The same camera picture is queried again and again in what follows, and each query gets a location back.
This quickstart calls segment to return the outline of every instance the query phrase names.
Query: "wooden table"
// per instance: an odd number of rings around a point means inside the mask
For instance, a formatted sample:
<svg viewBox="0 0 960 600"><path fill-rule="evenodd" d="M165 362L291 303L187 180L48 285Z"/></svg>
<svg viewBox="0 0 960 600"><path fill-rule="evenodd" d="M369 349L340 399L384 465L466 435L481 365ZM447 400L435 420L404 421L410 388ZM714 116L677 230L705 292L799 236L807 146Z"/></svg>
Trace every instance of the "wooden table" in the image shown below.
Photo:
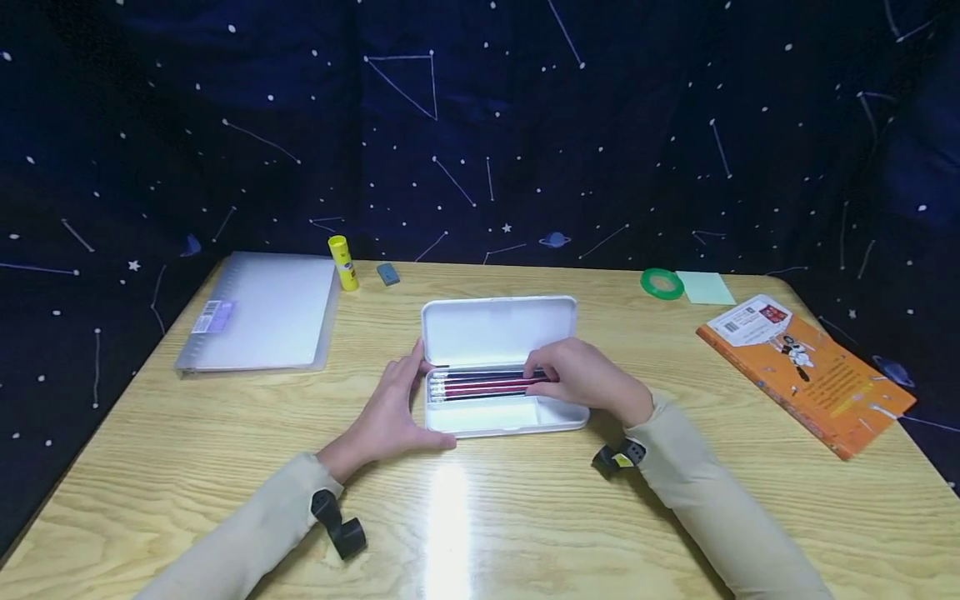
<svg viewBox="0 0 960 600"><path fill-rule="evenodd" d="M347 427L429 300L569 294L578 332L676 398L803 547L838 598L960 592L960 503L899 426L843 463L694 335L719 306L644 294L638 273L375 263L343 294L322 372L177 379L208 282L111 411L0 571L0 598L129 598L295 452ZM725 276L816 320L781 281ZM414 414L422 419L420 404ZM316 528L257 598L681 598L726 594L630 472L590 467L607 419L583 430L465 440L361 472L341 505L370 547L344 565Z"/></svg>

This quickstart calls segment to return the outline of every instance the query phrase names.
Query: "pencil case lid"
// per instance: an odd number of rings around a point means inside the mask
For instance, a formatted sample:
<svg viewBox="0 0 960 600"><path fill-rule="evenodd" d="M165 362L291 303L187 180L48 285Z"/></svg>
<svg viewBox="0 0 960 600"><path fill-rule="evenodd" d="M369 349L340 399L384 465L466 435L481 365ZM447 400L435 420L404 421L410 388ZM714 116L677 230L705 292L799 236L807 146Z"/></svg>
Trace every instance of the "pencil case lid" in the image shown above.
<svg viewBox="0 0 960 600"><path fill-rule="evenodd" d="M420 312L425 358L433 365L523 364L527 355L576 333L570 296L434 300Z"/></svg>

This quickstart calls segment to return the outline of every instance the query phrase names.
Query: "binder label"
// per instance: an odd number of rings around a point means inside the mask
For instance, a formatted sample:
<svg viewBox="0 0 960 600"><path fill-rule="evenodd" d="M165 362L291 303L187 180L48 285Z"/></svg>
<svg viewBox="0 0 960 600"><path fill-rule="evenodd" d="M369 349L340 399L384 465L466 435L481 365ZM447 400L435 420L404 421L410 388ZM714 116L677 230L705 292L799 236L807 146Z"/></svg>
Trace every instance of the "binder label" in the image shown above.
<svg viewBox="0 0 960 600"><path fill-rule="evenodd" d="M227 326L231 312L233 312L233 302L208 300L190 333L219 333L223 331L224 327Z"/></svg>

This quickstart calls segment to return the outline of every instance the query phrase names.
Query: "clear plastic binder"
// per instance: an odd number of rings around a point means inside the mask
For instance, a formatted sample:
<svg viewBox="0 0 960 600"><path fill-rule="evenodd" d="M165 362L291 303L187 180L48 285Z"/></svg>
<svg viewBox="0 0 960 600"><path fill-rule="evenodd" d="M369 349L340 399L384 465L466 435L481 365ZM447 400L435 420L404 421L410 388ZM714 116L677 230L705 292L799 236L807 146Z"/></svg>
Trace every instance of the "clear plastic binder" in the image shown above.
<svg viewBox="0 0 960 600"><path fill-rule="evenodd" d="M340 285L330 258L234 252L174 369L182 375L326 364Z"/></svg>

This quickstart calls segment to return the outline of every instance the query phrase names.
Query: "glue stick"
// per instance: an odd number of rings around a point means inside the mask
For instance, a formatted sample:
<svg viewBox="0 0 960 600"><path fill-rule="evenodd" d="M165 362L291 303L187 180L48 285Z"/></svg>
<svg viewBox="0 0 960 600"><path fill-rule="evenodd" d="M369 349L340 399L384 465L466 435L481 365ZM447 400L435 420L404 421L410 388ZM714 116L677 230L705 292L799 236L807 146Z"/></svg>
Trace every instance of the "glue stick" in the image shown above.
<svg viewBox="0 0 960 600"><path fill-rule="evenodd" d="M334 235L326 243L330 246L330 253L333 254L333 262L337 265L340 285L343 286L344 291L352 292L360 287L360 280L357 279L357 273L353 270L353 261L350 259L347 238L343 235Z"/></svg>

